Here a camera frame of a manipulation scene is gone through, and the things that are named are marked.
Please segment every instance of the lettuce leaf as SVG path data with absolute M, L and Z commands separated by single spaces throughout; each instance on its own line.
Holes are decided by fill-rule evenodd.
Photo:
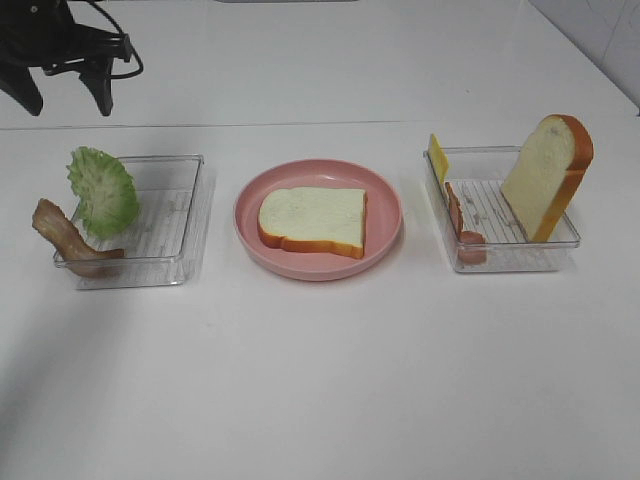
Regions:
M 78 215 L 87 233 L 104 239 L 122 232 L 140 212 L 133 177 L 120 160 L 95 148 L 79 147 L 71 157 L 67 178 L 80 197 Z

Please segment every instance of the pink plate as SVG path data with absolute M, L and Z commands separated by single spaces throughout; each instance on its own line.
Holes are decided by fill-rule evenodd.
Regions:
M 363 258 L 286 252 L 262 243 L 258 236 L 258 211 L 264 197 L 278 188 L 297 186 L 364 188 L 367 191 Z M 242 190 L 234 210 L 238 237 L 251 258 L 279 275 L 298 280 L 337 280 L 366 270 L 391 249 L 402 225 L 400 198 L 391 185 L 371 170 L 340 160 L 299 160 L 267 170 Z

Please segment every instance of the clear plastic container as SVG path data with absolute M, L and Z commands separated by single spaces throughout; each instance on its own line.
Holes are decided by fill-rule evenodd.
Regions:
M 56 252 L 54 265 L 69 271 L 78 290 L 179 285 L 202 263 L 214 179 L 201 155 L 120 158 L 133 176 L 140 214 L 122 233 L 107 240 L 88 236 L 96 250 L 124 248 L 125 258 L 65 261 Z M 92 272 L 93 277 L 73 273 Z
M 486 243 L 463 243 L 449 214 L 448 199 L 437 180 L 429 154 L 427 191 L 456 272 L 546 272 L 562 269 L 580 235 L 565 214 L 547 242 L 529 242 L 500 192 L 520 147 L 443 148 L 449 159 L 446 181 L 460 200 L 464 230 L 481 233 Z

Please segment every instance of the slice of toast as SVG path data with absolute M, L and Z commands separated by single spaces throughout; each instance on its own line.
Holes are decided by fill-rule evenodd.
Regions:
M 525 141 L 501 191 L 531 242 L 546 242 L 593 159 L 593 143 L 575 117 L 542 119 Z
M 367 195 L 359 188 L 295 187 L 269 193 L 258 234 L 271 248 L 364 256 Z

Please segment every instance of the white wall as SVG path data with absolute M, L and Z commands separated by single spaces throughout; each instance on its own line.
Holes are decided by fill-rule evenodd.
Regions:
M 640 107 L 640 0 L 529 0 Z

